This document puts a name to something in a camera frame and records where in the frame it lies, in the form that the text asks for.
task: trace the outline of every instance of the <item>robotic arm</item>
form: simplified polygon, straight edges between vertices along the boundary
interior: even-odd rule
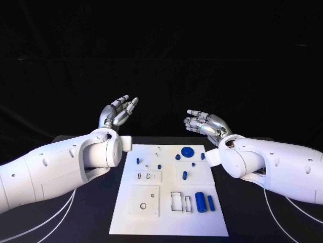
[[[138,98],[125,95],[108,105],[98,129],[88,135],[44,145],[0,166],[0,213],[57,197],[105,174],[132,149],[129,136],[119,136]]]
[[[187,110],[185,129],[217,146],[206,152],[210,167],[221,164],[234,178],[308,203],[323,204],[323,153],[311,148],[233,135],[223,120]]]

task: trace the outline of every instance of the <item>blue cylinder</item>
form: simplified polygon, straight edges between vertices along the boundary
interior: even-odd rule
[[[196,209],[200,213],[204,213],[207,211],[201,192],[196,193]]]
[[[183,148],[181,148],[181,155],[183,155],[185,158],[190,158],[190,157],[194,155],[194,150],[193,150],[193,148],[190,148],[190,147],[183,147]]]
[[[207,196],[207,201],[208,201],[210,211],[214,211],[214,207],[213,207],[213,203],[211,203],[211,198],[210,198],[210,196]]]

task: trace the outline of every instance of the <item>blue object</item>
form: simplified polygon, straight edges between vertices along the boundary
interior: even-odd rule
[[[201,192],[196,193],[196,209],[200,213],[207,211]]]
[[[211,203],[211,198],[210,198],[210,196],[207,196],[207,201],[208,201],[210,211],[214,211],[214,207],[213,207],[213,203]]]
[[[183,179],[183,180],[187,179],[187,172],[185,172],[185,171],[183,172],[181,179]]]
[[[193,148],[190,148],[190,147],[183,147],[183,148],[181,148],[181,155],[183,155],[185,158],[190,158],[190,157],[194,155],[194,150],[193,150]]]

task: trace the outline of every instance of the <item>blue circular disc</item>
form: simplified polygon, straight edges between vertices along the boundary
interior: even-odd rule
[[[190,148],[190,147],[183,147],[183,148],[181,148],[181,155],[183,155],[185,158],[190,158],[190,157],[194,155],[194,150],[193,150],[193,148]]]

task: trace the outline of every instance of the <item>white pegboard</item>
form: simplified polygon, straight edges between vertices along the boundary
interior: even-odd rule
[[[191,158],[181,156],[184,146],[191,147],[194,150]],[[204,153],[200,145],[132,145],[132,151],[128,152],[125,160],[109,234],[227,236],[210,167],[206,159],[200,160],[200,153]],[[180,160],[174,159],[175,154],[181,156]],[[180,180],[184,170],[188,170],[188,184],[184,184],[187,180]],[[161,181],[158,179],[154,182],[136,180],[134,178],[134,175],[138,175],[136,171],[139,171],[138,173],[142,171],[149,172],[152,175],[155,172],[161,172]],[[151,184],[158,186],[158,198],[154,198],[154,200],[158,199],[157,217],[152,217],[155,214],[138,212],[138,210],[144,211],[147,209],[138,209],[138,205],[144,201],[142,197],[147,197],[151,192],[138,189],[141,196],[131,196],[134,185],[151,187]],[[198,191],[204,195],[207,206],[204,213],[198,213],[196,210],[194,194]],[[181,213],[171,212],[171,192],[181,193]],[[213,212],[208,210],[207,195],[211,196],[216,209]],[[187,214],[184,210],[184,196],[190,196],[191,214]],[[139,215],[142,213],[145,217],[131,217],[131,214],[128,214],[131,205],[136,210],[134,214]]]

